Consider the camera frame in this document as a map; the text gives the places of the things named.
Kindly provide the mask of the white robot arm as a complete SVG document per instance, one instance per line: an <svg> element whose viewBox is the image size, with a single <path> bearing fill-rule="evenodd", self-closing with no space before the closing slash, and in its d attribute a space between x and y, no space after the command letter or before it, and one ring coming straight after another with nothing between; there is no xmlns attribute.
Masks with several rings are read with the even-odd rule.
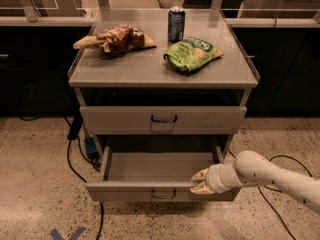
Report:
<svg viewBox="0 0 320 240"><path fill-rule="evenodd" d="M229 163L211 165L197 172L190 191L209 195L234 188L273 185L313 212L320 214L320 180L279 167L254 151L240 152Z"/></svg>

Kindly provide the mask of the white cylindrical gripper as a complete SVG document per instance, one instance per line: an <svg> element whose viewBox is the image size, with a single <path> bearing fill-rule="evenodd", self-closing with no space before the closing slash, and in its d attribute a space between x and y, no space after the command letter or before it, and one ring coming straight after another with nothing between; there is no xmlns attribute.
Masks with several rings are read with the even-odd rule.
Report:
<svg viewBox="0 0 320 240"><path fill-rule="evenodd" d="M241 187L241 181L232 163L216 164L208 169L202 169L192 176L191 181L200 182L190 189L193 194L197 195L224 193Z"/></svg>

